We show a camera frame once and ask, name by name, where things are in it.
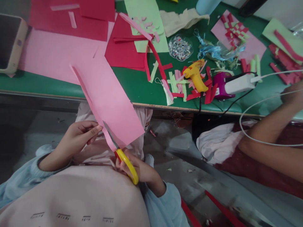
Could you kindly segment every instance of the light blue sleeve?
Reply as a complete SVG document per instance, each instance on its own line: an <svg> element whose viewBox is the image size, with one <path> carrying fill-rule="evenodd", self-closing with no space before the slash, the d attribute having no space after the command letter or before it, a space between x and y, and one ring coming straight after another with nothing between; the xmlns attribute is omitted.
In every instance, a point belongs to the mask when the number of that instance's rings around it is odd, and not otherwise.
<svg viewBox="0 0 303 227"><path fill-rule="evenodd" d="M146 155L145 163L154 167L153 156ZM175 185L166 183L166 192L160 198L148 189L144 201L151 227L189 227L187 217L181 207L181 196Z"/></svg>
<svg viewBox="0 0 303 227"><path fill-rule="evenodd" d="M37 184L41 183L51 175L54 175L63 169L54 172L44 172L38 168L41 160L53 151L51 144L46 144L36 151L36 157L20 167L6 182L0 185L0 209L10 202L18 199Z"/></svg>

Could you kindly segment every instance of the yellow glue gun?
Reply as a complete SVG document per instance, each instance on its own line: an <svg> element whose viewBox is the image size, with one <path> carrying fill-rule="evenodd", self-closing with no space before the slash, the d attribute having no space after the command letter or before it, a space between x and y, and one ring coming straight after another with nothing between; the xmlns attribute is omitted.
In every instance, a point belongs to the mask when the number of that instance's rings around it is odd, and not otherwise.
<svg viewBox="0 0 303 227"><path fill-rule="evenodd" d="M193 81L198 92L206 92L208 87L202 81L200 76L200 68L205 64L204 59L195 61L187 69L184 70L185 78L190 78Z"/></svg>

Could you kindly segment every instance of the beige object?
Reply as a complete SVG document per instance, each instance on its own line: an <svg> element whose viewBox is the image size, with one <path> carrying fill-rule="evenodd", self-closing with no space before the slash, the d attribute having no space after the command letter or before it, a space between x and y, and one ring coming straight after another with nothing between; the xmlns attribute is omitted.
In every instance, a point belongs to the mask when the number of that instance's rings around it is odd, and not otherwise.
<svg viewBox="0 0 303 227"><path fill-rule="evenodd" d="M195 8L189 10L185 9L182 14L160 10L160 16L163 22L166 37L175 34L182 28L190 28L201 19L208 19L209 23L209 15L200 16Z"/></svg>

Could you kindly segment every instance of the scissors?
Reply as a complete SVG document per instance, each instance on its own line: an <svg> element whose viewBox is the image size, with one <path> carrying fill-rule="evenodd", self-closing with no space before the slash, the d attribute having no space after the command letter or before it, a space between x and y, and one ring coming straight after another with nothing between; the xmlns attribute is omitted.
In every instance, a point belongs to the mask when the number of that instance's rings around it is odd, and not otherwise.
<svg viewBox="0 0 303 227"><path fill-rule="evenodd" d="M108 127L108 125L105 123L105 121L103 121L104 126L106 128L106 130L108 131L108 134L110 135L111 141L113 142L113 144L116 147L116 151L115 151L115 156L119 159L120 163L121 160L125 162L125 164L127 165L127 167L129 168L131 175L128 175L129 178L131 178L131 180L133 181L134 185L137 185L139 182L139 178L138 178L138 174L134 168L134 166L132 165L132 163L130 162L130 160L128 159L128 157L124 154L124 152L119 148L119 146L117 145L117 143L115 142L111 132L110 132L110 128Z"/></svg>

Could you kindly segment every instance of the green table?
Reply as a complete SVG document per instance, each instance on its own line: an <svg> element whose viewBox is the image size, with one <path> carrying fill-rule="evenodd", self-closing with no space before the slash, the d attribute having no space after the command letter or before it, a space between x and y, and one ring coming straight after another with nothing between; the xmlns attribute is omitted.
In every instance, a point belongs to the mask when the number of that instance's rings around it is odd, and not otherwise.
<svg viewBox="0 0 303 227"><path fill-rule="evenodd" d="M28 19L29 16L29 1L27 4L22 2L22 10L18 11L16 9L16 4L14 2L10 3L9 0L5 0L5 5L2 8L3 10L8 9L6 13L15 14L23 16L23 18ZM194 8L197 1L180 1L178 4L169 0L157 0L158 6L160 10L175 11L176 13L182 13L184 9ZM125 4L123 1L116 2L117 12L126 13ZM202 20L198 22L196 25L192 26L190 29L182 29L180 33L189 37L193 43L194 53L192 56L186 60L185 62L179 62L176 59L172 58L169 53L159 53L161 62L163 65L172 63L172 70L178 69L182 70L184 65L189 66L191 63L188 61L197 60L198 46L199 41L193 35L193 31L197 28L200 31L201 36L203 33L206 33L206 39L209 41L216 43L217 38L210 32L211 28L217 22L219 16L223 14L223 12L228 9L233 15L235 15L239 21L243 22L244 26L248 27L249 30L258 37L266 46L270 44L270 42L261 35L263 29L267 25L267 21L257 18L257 17L249 17L243 18L238 15L238 9L228 6L224 3L218 5L215 11L211 14L211 19L209 25L207 25L206 20ZM272 73L273 71L269 67L269 64L273 61L271 52L269 49L266 50L263 55L261 61L261 73L263 75ZM155 57L153 54L149 56L149 67L150 70L153 68L153 63L155 62ZM215 63L213 61L208 60L207 65L211 68L215 67ZM180 110L180 111L197 111L199 108L199 99L190 100L188 102L183 102L182 98L174 99L174 104L171 106L166 105L165 94L161 85L157 83L149 83L146 78L146 73L126 68L113 67L114 73L120 81L122 87L124 88L127 96L135 106L143 106L148 108L161 108L168 110ZM241 67L238 67L235 70L236 73L241 73ZM159 71L156 73L156 77L160 77ZM286 86L279 79L278 76L269 76L264 79L263 83L259 83L258 86L254 89L246 97L239 100L236 104L232 106L229 110L229 114L241 114L245 109L247 109L252 104L273 96L278 92L283 91ZM21 94L21 95L29 95L29 96L42 96L42 97L54 97L54 98L62 98L62 99L75 99L75 100L85 100L85 96L82 92L80 86L75 84L70 84L67 82L55 80L52 78L44 77L41 75L36 75L33 73L25 72L25 71L17 71L16 76L12 79L7 77L6 75L0 75L0 93L8 93L8 94ZM206 113L221 113L226 110L229 105L233 102L234 99L225 100L223 102L219 102L214 100L211 104L202 105L203 112ZM274 110L277 106L281 104L279 98L271 99L264 103L261 103L248 111L248 114L252 115L267 115L272 110ZM298 115L296 118L302 119L303 114Z"/></svg>

